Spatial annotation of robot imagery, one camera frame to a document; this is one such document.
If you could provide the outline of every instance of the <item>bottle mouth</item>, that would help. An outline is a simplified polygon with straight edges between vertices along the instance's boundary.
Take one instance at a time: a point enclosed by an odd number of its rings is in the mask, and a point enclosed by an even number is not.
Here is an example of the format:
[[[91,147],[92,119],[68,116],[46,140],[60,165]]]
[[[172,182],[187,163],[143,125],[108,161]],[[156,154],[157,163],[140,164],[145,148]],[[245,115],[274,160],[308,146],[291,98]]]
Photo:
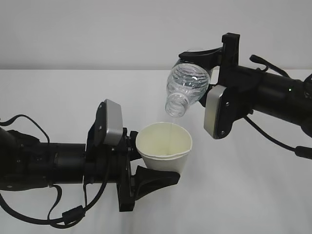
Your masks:
[[[171,94],[167,98],[166,112],[171,117],[179,118],[184,116],[188,107],[187,99],[181,94]]]

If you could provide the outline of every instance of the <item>cup rim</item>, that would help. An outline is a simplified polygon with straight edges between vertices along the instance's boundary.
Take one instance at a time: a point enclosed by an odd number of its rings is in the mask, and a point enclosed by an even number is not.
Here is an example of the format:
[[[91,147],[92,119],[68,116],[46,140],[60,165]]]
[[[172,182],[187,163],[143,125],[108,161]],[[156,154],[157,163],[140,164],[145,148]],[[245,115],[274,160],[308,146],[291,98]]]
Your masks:
[[[148,128],[148,127],[150,127],[150,126],[152,126],[152,125],[155,125],[155,124],[160,124],[160,123],[173,124],[173,125],[176,125],[176,126],[182,128],[182,129],[189,135],[189,137],[190,137],[190,139],[191,139],[191,146],[190,146],[190,149],[189,149],[189,150],[186,150],[186,151],[184,151],[184,152],[180,152],[180,153],[177,153],[177,154],[174,154],[174,155],[164,156],[164,157],[159,157],[159,156],[155,156],[155,155],[143,154],[143,153],[140,151],[140,149],[137,147],[137,137],[138,137],[139,134],[141,133],[141,132],[139,132],[139,133],[137,134],[137,136],[136,136],[136,149],[137,149],[137,151],[141,154],[141,156],[145,156],[145,157],[148,157],[148,158],[151,158],[151,159],[157,159],[157,160],[160,160],[160,159],[161,159],[161,160],[164,160],[164,159],[171,159],[171,158],[173,158],[173,157],[175,157],[175,156],[176,156],[176,158],[179,158],[179,157],[181,157],[181,156],[184,156],[184,155],[188,154],[188,153],[192,150],[192,147],[193,147],[193,139],[192,139],[191,134],[190,134],[189,131],[187,131],[185,128],[183,128],[182,126],[180,126],[180,125],[178,125],[178,124],[176,124],[176,123],[170,123],[170,122],[156,122],[156,123],[152,123],[152,124],[147,125],[147,126],[144,127],[143,129]]]
[[[157,161],[169,161],[169,160],[175,160],[175,159],[179,159],[183,156],[187,156],[188,154],[183,154],[183,155],[179,155],[176,157],[167,157],[167,158],[161,158],[161,157],[149,157],[149,156],[145,156],[145,155],[141,155],[142,159],[147,158],[147,159],[151,159],[151,160],[157,160]]]

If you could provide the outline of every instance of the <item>paper cup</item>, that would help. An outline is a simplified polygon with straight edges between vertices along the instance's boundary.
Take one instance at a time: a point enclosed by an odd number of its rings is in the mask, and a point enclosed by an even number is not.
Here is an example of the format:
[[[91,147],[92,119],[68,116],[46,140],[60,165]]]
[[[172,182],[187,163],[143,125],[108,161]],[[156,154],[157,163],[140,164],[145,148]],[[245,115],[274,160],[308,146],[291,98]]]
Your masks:
[[[136,137],[136,148],[147,168],[181,173],[192,149],[192,137],[177,124],[159,122]]]

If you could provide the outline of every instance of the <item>clear plastic bottle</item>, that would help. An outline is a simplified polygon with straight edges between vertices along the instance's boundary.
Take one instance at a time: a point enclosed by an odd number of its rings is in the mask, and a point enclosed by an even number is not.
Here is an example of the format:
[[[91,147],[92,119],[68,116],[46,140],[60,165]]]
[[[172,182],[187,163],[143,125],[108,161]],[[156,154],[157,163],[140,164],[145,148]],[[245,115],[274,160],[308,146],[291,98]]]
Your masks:
[[[210,80],[211,71],[192,63],[177,64],[167,79],[166,112],[172,117],[182,117],[205,94]]]

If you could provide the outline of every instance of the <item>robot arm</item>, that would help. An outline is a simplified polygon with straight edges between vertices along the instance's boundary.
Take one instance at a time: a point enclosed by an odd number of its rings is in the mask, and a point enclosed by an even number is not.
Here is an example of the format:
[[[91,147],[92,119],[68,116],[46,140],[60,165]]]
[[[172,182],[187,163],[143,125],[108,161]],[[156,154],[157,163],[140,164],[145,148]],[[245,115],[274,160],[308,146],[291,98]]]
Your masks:
[[[19,115],[0,126],[8,126]],[[107,183],[115,183],[119,211],[132,211],[135,201],[143,196],[178,183],[180,174],[155,171],[138,166],[132,175],[130,162],[141,158],[135,141],[137,132],[123,128],[121,106],[110,100],[102,102],[96,120],[89,130],[87,144],[41,143],[37,138],[14,130],[0,128],[0,190],[23,191],[36,188],[55,187],[57,184],[83,184],[85,206],[78,206],[62,214],[59,219],[34,219],[12,210],[0,194],[0,206],[11,216],[22,221],[51,225],[55,228],[69,228],[77,224],[85,213],[98,201]],[[96,197],[87,204],[86,185],[101,183]]]
[[[236,120],[244,118],[269,140],[298,156],[312,159],[312,149],[286,146],[268,136],[247,117],[254,110],[260,111],[297,124],[312,137],[312,75],[304,82],[291,79],[285,71],[255,55],[250,60],[265,65],[264,70],[239,66],[239,37],[227,33],[222,37],[223,47],[179,55],[182,62],[194,63],[206,70],[219,66],[217,84],[210,85],[199,100],[205,107],[205,130],[214,139],[222,139],[230,133]],[[269,68],[280,75],[267,73]]]

